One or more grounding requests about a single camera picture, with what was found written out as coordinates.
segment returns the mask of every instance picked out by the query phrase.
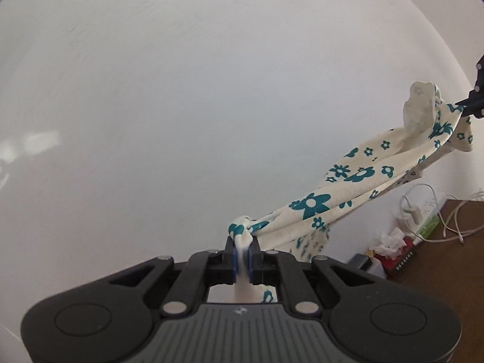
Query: fabric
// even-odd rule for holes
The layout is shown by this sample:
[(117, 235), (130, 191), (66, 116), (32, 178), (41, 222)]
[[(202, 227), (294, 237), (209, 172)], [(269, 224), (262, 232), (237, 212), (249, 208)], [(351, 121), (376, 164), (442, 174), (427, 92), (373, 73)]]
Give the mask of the fabric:
[[(350, 149), (315, 190), (258, 220), (241, 216), (231, 223), (228, 231), (239, 258), (250, 246), (252, 236), (257, 236), (263, 251), (287, 251), (300, 261), (310, 262), (327, 244), (333, 221), (420, 178), (425, 168), (454, 149), (471, 151), (471, 122), (470, 117), (461, 118), (463, 110), (463, 106), (445, 103), (433, 83), (415, 82), (403, 107), (403, 127)], [(240, 275), (244, 288), (248, 284), (245, 277)], [(255, 290), (274, 291), (264, 286)], [(262, 301), (262, 294), (254, 299)]]

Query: brown table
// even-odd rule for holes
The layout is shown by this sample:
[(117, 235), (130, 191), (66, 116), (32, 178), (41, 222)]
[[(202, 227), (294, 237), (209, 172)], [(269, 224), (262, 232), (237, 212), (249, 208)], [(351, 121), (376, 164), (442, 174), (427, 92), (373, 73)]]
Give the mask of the brown table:
[[(449, 200), (444, 220), (460, 201)], [(460, 209), (459, 227), (467, 230), (484, 224), (484, 202), (468, 202)], [(454, 227), (453, 220), (449, 226)], [(456, 236), (447, 232), (447, 237)], [(442, 225), (430, 239), (442, 239)], [(462, 323), (462, 337), (451, 363), (484, 362), (484, 230), (445, 243), (422, 242), (395, 281), (432, 295), (451, 306)]]

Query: ribbed gray panel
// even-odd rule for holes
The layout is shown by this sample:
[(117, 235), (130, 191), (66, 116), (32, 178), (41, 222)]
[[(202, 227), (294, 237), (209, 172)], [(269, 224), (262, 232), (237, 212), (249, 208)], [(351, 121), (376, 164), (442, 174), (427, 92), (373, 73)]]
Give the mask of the ribbed gray panel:
[(164, 322), (126, 363), (356, 363), (318, 322), (289, 316), (281, 304), (203, 304)]

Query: garment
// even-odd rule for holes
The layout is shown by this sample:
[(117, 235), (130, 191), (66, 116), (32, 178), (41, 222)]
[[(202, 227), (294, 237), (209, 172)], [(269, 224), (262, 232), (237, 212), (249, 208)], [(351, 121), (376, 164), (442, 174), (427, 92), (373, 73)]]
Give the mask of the garment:
[[(463, 106), (445, 103), (433, 83), (415, 82), (403, 107), (403, 127), (351, 149), (315, 190), (301, 198), (258, 220), (242, 216), (231, 223), (228, 231), (239, 258), (255, 235), (264, 251), (275, 248), (310, 262), (326, 245), (330, 223), (421, 177), (422, 170), (454, 149), (471, 151), (470, 117), (461, 118), (463, 110)], [(257, 290), (273, 291), (264, 286)], [(262, 294), (255, 300), (262, 301)]]

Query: crumpled white tissue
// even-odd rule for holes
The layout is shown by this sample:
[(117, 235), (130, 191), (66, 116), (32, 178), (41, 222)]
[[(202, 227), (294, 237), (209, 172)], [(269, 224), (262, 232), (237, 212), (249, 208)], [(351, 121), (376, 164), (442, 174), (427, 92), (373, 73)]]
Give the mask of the crumpled white tissue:
[(390, 234), (382, 232), (368, 248), (383, 257), (396, 258), (406, 246), (404, 237), (405, 233), (395, 228)]

